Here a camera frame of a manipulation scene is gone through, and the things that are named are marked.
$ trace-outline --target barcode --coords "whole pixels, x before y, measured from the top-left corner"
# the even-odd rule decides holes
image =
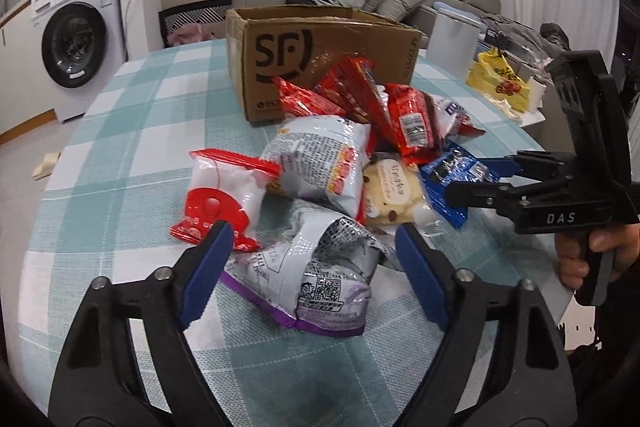
[[[469,169],[469,172],[476,176],[480,181],[484,181],[484,176],[486,174],[486,166],[482,165],[480,162],[476,162]]]
[[[406,144],[410,147],[427,147],[427,129],[424,124],[424,118],[419,112],[406,114],[399,118],[400,127]]]

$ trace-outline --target qr code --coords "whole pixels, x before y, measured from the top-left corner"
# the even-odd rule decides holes
[[[318,279],[316,300],[338,302],[340,300],[340,279]]]

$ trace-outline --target washing machine door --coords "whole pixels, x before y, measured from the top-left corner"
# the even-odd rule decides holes
[[[93,6],[67,4],[55,12],[42,35],[42,60],[60,86],[84,86],[100,69],[106,50],[106,26]]]

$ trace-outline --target yellow plastic bag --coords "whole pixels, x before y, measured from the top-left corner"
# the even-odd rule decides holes
[[[466,85],[496,100],[506,100],[516,111],[525,112],[529,107],[529,86],[513,72],[507,60],[500,57],[497,48],[478,54]]]

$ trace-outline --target white cabinet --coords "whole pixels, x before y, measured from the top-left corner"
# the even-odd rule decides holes
[[[53,109],[29,7],[0,28],[0,134]]]

